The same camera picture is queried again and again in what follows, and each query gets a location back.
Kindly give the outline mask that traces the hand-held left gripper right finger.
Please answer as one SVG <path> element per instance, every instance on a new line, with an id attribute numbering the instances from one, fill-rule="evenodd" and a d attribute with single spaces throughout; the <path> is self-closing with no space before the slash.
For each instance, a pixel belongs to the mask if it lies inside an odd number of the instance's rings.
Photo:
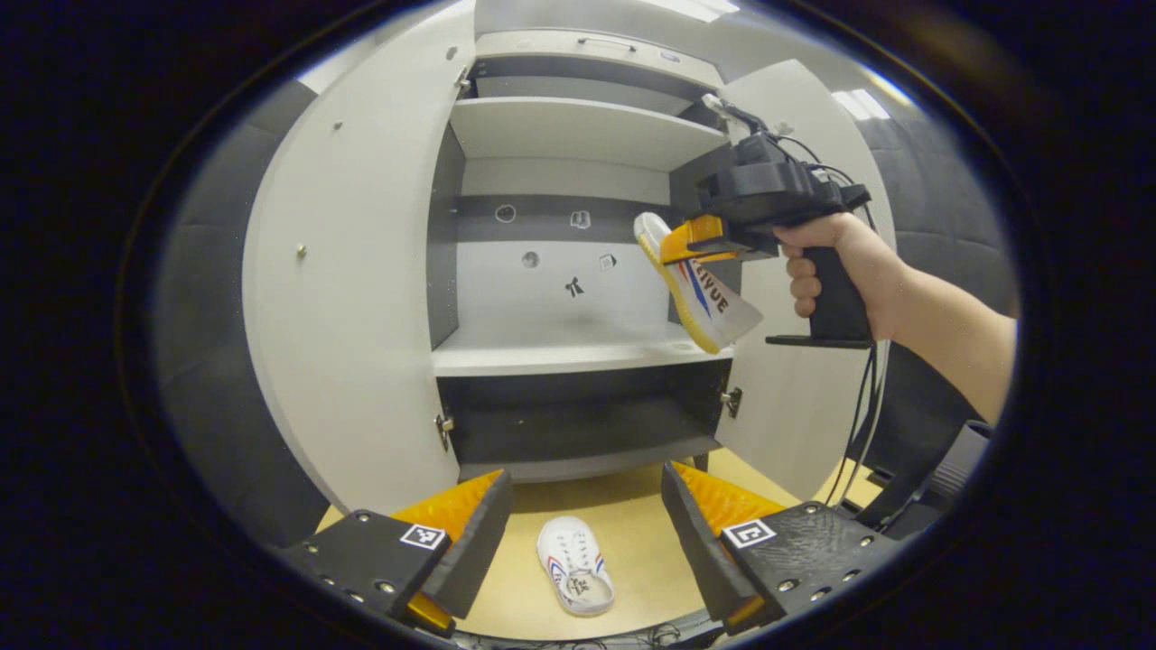
<path id="1" fill-rule="evenodd" d="M 729 635 L 816 608 L 901 551 L 821 502 L 777 505 L 682 461 L 664 465 L 661 497 L 705 608 Z"/>

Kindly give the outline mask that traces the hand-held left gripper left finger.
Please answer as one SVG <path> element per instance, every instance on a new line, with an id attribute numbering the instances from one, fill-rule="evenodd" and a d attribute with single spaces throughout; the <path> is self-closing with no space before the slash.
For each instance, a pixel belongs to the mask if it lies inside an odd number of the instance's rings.
<path id="1" fill-rule="evenodd" d="M 507 530 L 513 489 L 492 470 L 393 515 L 360 509 L 289 544 L 282 562 L 362 616 L 450 637 Z"/>

